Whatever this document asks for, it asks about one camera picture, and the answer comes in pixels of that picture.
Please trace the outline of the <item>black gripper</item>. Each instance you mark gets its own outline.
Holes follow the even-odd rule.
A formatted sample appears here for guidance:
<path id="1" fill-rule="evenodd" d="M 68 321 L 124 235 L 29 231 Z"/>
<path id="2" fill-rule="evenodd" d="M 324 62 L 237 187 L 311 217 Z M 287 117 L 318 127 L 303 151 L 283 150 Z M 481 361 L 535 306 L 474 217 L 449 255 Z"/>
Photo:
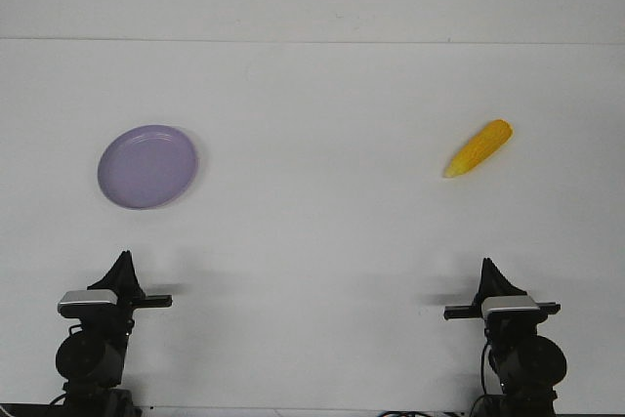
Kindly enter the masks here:
<path id="1" fill-rule="evenodd" d="M 124 291 L 131 299 L 118 301 L 116 307 L 100 309 L 79 319 L 83 328 L 100 334 L 130 334 L 134 328 L 133 314 L 140 309 L 165 309 L 173 305 L 171 295 L 148 295 L 137 278 L 130 250 L 122 251 L 104 277 L 87 287 L 88 290 Z"/>
<path id="2" fill-rule="evenodd" d="M 479 318 L 484 322 L 484 334 L 487 339 L 520 339 L 537 335 L 537 327 L 550 315 L 561 310 L 556 302 L 539 302 L 539 312 L 494 314 L 488 320 L 481 316 L 481 305 L 489 296 L 521 296 L 527 292 L 514 285 L 500 272 L 490 258 L 484 258 L 481 264 L 479 287 L 472 305 L 446 306 L 443 317 L 450 319 Z"/>

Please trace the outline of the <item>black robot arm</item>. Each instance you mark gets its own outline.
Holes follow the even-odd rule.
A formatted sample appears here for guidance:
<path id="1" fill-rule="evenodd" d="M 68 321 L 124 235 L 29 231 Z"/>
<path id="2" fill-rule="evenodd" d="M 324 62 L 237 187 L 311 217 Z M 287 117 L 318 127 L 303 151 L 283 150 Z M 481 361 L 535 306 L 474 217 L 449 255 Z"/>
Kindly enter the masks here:
<path id="1" fill-rule="evenodd" d="M 48 404 L 46 416 L 141 416 L 132 392 L 120 387 L 137 310 L 166 309 L 170 294 L 148 295 L 136 275 L 132 253 L 124 250 L 104 277 L 71 290 L 57 311 L 73 319 L 55 365 L 65 378 L 63 393 Z"/>
<path id="2" fill-rule="evenodd" d="M 559 313 L 556 302 L 537 302 L 510 282 L 494 262 L 482 260 L 471 304 L 446 306 L 443 318 L 480 319 L 481 395 L 471 416 L 554 416 L 555 386 L 567 372 L 563 350 L 538 334 L 538 325 Z"/>

